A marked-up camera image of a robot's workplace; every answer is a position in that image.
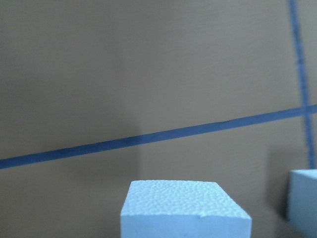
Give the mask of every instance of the block's front face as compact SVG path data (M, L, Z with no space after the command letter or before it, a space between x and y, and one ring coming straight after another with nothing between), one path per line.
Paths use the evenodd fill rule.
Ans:
M288 218L299 231L317 238L317 170L291 172Z
M122 238L249 238L251 218L214 182L131 183Z

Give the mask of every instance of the textured foam surface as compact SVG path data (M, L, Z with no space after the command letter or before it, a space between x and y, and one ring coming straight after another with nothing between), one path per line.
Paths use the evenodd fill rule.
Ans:
M305 235L317 238L317 170L294 170L290 179L290 223Z
M215 182L140 180L121 211L122 238L249 238L251 218Z

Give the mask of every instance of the blue cube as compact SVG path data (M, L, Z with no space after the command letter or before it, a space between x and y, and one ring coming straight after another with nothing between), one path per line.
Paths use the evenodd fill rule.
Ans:
M133 181L121 238L249 238L251 217L215 182Z
M288 219L303 234L317 238L317 170L293 170Z

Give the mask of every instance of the blue tape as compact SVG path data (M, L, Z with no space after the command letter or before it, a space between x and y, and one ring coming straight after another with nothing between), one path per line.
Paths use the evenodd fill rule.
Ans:
M313 126L310 118L309 93L307 83L307 72L304 58L303 42L301 39L300 22L297 14L296 0L289 0L290 17L293 28L293 38L297 56L297 71L300 81L300 91L302 96L302 108L304 110L305 137L308 147L308 164L310 169L315 169L315 145L313 136Z
M123 139L81 145L60 150L53 150L32 155L18 156L0 160L0 169L33 164L38 162L63 159L73 156L91 154L101 151L114 150L135 145L142 145L157 141L176 139L180 137L199 135L214 131L227 130L242 126L255 125L269 121L299 117L303 115L303 108L294 108L273 113L266 113L245 118L233 119L224 122L214 122L174 130L155 132L151 134L138 135Z

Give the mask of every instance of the gray surface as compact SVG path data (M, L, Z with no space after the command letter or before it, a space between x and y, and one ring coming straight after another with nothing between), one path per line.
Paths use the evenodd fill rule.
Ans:
M302 39L304 42L311 103L317 104L317 26L314 20L312 20L317 18L317 1L300 0L298 1L298 9Z
M285 1L2 0L0 17L1 159L299 106ZM118 237L131 180L192 179L254 238L297 238L303 143L290 119L1 170L0 237Z

